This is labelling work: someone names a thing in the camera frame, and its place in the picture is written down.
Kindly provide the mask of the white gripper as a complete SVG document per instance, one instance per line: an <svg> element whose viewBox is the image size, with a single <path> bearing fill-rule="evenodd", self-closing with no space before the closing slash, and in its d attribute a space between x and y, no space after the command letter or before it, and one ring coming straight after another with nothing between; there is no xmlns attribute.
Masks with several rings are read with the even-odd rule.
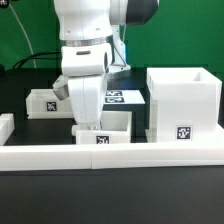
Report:
<svg viewBox="0 0 224 224"><path fill-rule="evenodd" d="M62 74L53 92L59 100L70 98L75 121L87 130L99 130L111 63L109 43L62 47Z"/></svg>

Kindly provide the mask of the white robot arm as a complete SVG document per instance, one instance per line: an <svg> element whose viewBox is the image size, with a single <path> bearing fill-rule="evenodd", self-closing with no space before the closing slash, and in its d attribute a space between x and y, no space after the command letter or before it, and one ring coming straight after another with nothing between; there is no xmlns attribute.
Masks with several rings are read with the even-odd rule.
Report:
<svg viewBox="0 0 224 224"><path fill-rule="evenodd" d="M115 59L112 27L147 23L159 0L54 0L54 7L74 119L82 130L98 129Z"/></svg>

